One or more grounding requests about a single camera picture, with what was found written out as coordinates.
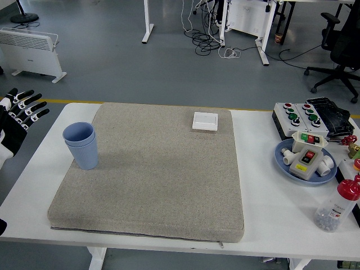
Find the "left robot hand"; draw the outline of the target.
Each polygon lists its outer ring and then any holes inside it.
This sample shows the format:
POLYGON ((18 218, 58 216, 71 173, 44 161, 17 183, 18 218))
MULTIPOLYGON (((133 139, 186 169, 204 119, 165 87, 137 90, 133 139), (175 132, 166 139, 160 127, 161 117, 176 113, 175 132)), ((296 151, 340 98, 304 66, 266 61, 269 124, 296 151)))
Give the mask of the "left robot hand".
POLYGON ((18 153, 28 129, 49 113, 41 98, 33 90, 19 93, 13 88, 1 99, 1 165, 18 153))

